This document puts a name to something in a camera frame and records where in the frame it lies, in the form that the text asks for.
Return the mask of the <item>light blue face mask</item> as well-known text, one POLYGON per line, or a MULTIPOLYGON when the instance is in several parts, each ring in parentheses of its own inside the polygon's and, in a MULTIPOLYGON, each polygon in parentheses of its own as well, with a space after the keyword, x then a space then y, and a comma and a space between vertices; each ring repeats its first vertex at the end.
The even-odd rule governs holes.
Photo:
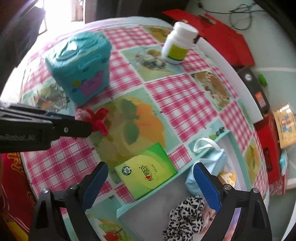
POLYGON ((194 178, 194 165, 202 163, 210 174, 217 176, 223 170, 226 164, 227 156, 224 149, 220 148, 218 144, 210 138, 200 138, 196 140, 193 145, 193 152, 195 154, 204 154, 201 158, 197 158, 192 165, 187 175, 185 186, 193 196, 201 196, 201 189, 194 178))

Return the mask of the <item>blue wet wipes pack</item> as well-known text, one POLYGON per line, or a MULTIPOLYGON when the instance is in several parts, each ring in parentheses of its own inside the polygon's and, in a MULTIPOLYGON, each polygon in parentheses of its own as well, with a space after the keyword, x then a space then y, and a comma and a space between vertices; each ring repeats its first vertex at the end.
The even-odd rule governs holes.
POLYGON ((283 149, 281 151, 279 164, 280 164, 280 174, 281 174, 281 176, 284 176, 287 171, 287 166, 288 166, 288 156, 287 156, 286 149, 283 149))

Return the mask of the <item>teal toy box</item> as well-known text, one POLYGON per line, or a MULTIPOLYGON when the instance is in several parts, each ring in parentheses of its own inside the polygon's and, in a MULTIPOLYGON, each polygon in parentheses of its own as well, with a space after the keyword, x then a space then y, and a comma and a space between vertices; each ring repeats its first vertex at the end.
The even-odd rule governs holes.
POLYGON ((103 34, 82 32, 55 45, 45 64, 67 96, 82 106, 109 86, 111 49, 103 34))

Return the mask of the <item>red gift bag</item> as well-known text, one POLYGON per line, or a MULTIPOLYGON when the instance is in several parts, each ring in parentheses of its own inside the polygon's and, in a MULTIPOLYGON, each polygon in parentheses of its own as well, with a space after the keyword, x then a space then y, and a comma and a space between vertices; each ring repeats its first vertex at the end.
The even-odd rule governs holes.
POLYGON ((209 14, 193 15, 180 9, 162 12, 174 21, 186 21, 199 31, 199 36, 210 43, 234 67, 254 66, 255 61, 242 34, 209 14))

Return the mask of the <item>black white leopard scrunchie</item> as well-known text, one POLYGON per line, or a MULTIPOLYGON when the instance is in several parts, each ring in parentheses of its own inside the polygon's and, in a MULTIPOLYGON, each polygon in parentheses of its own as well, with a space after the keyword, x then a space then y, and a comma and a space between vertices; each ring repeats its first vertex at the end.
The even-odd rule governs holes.
POLYGON ((169 222, 163 231, 163 240, 193 240, 203 226, 203 209, 205 200, 201 196, 192 196, 182 201, 169 212, 169 222))

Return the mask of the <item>green tea packet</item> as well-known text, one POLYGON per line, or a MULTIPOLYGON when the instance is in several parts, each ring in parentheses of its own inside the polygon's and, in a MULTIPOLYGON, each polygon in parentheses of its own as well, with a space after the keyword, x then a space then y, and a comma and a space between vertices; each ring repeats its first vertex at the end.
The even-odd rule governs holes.
POLYGON ((159 143, 114 169, 135 200, 142 198, 177 174, 173 163, 159 143))

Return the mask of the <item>pink checkered tablecloth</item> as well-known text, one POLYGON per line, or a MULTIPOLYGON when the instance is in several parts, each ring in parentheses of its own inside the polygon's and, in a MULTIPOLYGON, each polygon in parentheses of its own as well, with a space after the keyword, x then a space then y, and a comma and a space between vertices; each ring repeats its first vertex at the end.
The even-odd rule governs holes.
POLYGON ((50 149, 22 153, 34 194, 44 188, 66 189, 106 162, 109 175, 95 204, 86 212, 91 224, 106 240, 139 240, 117 219, 116 211, 137 200, 115 167, 161 144, 177 173, 196 154, 196 140, 216 140, 227 131, 234 134, 243 155, 243 171, 251 188, 260 190, 269 203, 267 171, 262 148, 243 102, 221 73, 194 47, 180 65, 167 63, 161 50, 170 29, 123 22, 96 22, 87 31, 103 34, 112 45, 110 84, 83 109, 109 110, 108 135, 95 132, 89 138, 60 138, 50 149))

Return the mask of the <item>yellow children's suitcase box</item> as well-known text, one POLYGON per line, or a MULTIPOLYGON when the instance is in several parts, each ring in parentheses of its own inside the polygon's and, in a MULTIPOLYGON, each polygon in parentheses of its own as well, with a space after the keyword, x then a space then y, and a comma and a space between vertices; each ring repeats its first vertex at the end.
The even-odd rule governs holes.
POLYGON ((284 149, 295 144, 295 115, 293 108, 289 103, 281 108, 273 110, 280 148, 284 149))

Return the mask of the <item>red gift box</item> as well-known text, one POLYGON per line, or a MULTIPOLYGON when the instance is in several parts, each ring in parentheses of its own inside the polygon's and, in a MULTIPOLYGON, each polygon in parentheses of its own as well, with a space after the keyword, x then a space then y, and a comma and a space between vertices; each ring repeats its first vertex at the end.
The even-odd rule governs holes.
POLYGON ((278 130, 272 112, 266 114, 263 120, 254 124, 265 159, 268 183, 280 180, 280 141, 278 130))

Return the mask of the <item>green dumbbell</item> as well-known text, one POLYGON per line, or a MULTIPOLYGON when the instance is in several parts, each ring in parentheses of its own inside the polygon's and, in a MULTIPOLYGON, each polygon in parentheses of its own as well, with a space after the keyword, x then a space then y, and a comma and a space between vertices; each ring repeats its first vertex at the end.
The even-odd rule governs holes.
POLYGON ((259 80, 259 83, 260 83, 261 86, 263 86, 263 87, 268 86, 267 80, 266 80, 266 78, 264 77, 263 74, 259 74, 258 80, 259 80))

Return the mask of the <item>pink white fluffy towel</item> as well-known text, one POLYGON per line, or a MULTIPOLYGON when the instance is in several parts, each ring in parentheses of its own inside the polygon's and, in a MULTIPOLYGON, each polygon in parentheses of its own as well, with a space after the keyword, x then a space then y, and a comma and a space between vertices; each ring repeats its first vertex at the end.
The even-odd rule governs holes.
POLYGON ((223 240, 237 207, 236 191, 230 184, 222 184, 216 176, 209 175, 209 193, 204 194, 210 208, 214 208, 213 219, 202 240, 223 240))

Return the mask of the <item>red pink hair bow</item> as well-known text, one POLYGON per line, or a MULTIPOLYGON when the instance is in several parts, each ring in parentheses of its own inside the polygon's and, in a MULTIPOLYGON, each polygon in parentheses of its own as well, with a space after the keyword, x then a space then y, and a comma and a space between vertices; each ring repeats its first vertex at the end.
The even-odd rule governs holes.
POLYGON ((104 123, 109 114, 106 108, 100 108, 96 112, 87 108, 85 110, 78 109, 75 113, 75 120, 86 121, 91 123, 92 132, 100 132, 104 137, 108 135, 107 125, 104 123))

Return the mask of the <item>black box with QR code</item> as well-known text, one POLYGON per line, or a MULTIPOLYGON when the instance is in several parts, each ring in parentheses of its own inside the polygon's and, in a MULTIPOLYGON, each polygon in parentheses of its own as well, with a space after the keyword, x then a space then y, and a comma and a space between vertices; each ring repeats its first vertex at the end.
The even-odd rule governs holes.
POLYGON ((251 93, 253 99, 255 100, 261 114, 268 114, 270 110, 269 102, 266 98, 266 95, 249 67, 243 67, 237 71, 239 77, 242 79, 249 92, 251 93))

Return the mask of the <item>white pill bottle green label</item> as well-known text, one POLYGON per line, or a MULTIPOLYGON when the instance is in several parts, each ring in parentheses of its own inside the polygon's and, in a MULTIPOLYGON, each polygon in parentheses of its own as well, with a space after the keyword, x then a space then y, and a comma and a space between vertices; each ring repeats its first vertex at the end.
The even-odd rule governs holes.
POLYGON ((172 64, 181 63, 192 49, 199 31, 184 22, 176 22, 162 48, 161 57, 172 64))

